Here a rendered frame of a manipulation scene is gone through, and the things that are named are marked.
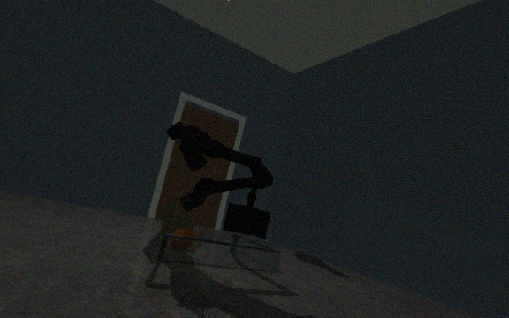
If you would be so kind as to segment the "orange ball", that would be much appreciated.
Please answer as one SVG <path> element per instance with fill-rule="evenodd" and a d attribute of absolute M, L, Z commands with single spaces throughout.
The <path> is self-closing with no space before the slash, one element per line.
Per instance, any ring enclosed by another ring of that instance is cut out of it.
<path fill-rule="evenodd" d="M 189 231 L 186 229 L 178 228 L 176 229 L 172 234 L 182 235 L 182 236 L 188 236 L 189 237 Z"/>

